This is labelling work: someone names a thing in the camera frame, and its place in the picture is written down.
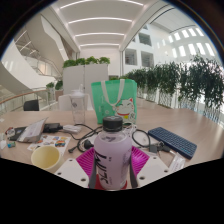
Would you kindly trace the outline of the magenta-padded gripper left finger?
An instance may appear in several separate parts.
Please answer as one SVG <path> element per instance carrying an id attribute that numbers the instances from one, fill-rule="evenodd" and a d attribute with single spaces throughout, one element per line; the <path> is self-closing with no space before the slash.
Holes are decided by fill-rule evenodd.
<path id="1" fill-rule="evenodd" d="M 96 184 L 94 149 L 87 150 L 76 159 L 67 159 L 55 174 L 78 186 L 94 189 Z"/>

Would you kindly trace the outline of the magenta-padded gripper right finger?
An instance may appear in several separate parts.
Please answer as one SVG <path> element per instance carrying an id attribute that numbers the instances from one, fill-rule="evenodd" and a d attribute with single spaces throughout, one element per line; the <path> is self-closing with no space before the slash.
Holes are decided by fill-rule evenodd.
<path id="1" fill-rule="evenodd" d="M 169 168 L 157 155 L 132 147 L 130 160 L 130 186 L 132 189 L 146 186 L 169 173 Z"/>

